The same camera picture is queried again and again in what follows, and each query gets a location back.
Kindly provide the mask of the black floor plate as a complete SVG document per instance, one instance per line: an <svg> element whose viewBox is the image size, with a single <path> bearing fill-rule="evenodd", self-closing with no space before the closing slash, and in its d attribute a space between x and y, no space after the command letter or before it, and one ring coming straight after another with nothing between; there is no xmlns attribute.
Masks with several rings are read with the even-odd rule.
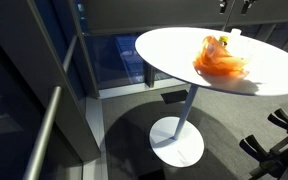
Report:
<svg viewBox="0 0 288 180"><path fill-rule="evenodd" d="M166 104L181 102L186 99L188 92L186 90L179 90L162 94L162 99Z"/></svg>

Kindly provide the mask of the brown bottle with yellow cap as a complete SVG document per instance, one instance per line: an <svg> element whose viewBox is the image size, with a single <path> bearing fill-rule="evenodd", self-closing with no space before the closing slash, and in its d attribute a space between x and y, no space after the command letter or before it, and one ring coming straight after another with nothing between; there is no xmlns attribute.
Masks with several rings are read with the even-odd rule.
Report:
<svg viewBox="0 0 288 180"><path fill-rule="evenodd" d="M219 42L223 45L226 46L228 42L228 37L227 36L220 36L219 37Z"/></svg>

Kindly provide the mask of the orange plastic bag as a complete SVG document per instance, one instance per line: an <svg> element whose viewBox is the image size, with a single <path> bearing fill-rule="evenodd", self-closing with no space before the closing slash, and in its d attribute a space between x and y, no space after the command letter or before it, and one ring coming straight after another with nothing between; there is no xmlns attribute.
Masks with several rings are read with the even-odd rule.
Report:
<svg viewBox="0 0 288 180"><path fill-rule="evenodd" d="M214 36L203 39L202 47L192 64L200 75L244 78L248 74L245 70L248 60L232 56Z"/></svg>

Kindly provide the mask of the grey metal handrail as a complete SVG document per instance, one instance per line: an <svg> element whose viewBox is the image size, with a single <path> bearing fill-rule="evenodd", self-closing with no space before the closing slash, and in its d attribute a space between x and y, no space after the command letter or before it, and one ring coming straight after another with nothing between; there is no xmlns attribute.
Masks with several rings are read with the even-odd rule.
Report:
<svg viewBox="0 0 288 180"><path fill-rule="evenodd" d="M32 149L23 180L39 179L62 90L63 88L61 86L55 86L53 88L50 102L43 117L43 121L41 123L34 147Z"/></svg>

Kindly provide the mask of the white plastic bottle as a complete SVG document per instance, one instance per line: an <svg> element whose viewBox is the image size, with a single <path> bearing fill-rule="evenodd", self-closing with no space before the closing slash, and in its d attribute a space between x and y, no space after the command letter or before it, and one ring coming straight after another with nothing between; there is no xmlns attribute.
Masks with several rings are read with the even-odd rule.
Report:
<svg viewBox="0 0 288 180"><path fill-rule="evenodd" d="M251 46L249 42L241 36L241 33L242 31L236 28L230 31L227 50L234 57L250 60Z"/></svg>

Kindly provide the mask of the white round table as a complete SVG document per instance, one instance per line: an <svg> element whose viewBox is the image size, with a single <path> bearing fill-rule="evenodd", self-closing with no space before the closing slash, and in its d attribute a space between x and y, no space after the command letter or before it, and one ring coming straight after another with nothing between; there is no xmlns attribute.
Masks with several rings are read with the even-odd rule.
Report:
<svg viewBox="0 0 288 180"><path fill-rule="evenodd" d="M188 167L204 152L198 129L188 120L197 89L249 96L288 94L288 53L238 31L169 27L135 41L152 67L190 85L181 115L163 117L150 129L154 153L168 165Z"/></svg>

